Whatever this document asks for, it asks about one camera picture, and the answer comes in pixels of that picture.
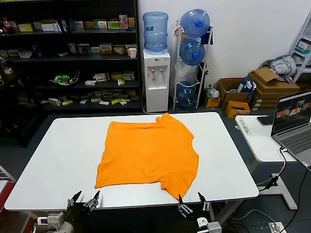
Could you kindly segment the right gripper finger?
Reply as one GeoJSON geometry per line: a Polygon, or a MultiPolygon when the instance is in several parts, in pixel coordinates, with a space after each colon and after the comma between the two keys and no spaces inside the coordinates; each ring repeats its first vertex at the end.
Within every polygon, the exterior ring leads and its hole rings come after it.
{"type": "Polygon", "coordinates": [[[201,203],[203,205],[202,210],[209,210],[209,201],[207,201],[205,199],[205,197],[200,192],[198,192],[198,196],[199,196],[200,201],[201,201],[201,203]]]}
{"type": "Polygon", "coordinates": [[[179,205],[178,211],[184,218],[193,218],[193,210],[190,209],[182,200],[182,197],[179,195],[179,205]]]}

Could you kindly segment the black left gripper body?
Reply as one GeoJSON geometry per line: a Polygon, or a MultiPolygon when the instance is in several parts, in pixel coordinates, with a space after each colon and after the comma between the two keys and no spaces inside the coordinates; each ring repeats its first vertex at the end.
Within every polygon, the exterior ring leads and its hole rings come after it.
{"type": "Polygon", "coordinates": [[[95,206],[70,205],[67,207],[66,217],[83,217],[90,214],[95,208],[95,206]]]}

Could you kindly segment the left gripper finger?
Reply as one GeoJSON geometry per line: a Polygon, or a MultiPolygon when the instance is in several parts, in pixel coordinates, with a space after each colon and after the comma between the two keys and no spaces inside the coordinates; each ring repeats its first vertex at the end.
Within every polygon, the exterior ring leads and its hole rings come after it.
{"type": "Polygon", "coordinates": [[[76,194],[73,195],[73,197],[71,199],[68,199],[67,207],[71,207],[71,206],[73,206],[76,203],[76,201],[78,200],[81,192],[82,191],[77,192],[76,194]]]}
{"type": "Polygon", "coordinates": [[[94,195],[92,199],[90,199],[88,202],[84,203],[84,212],[89,214],[92,212],[98,205],[100,190],[97,191],[97,193],[94,195]]]}

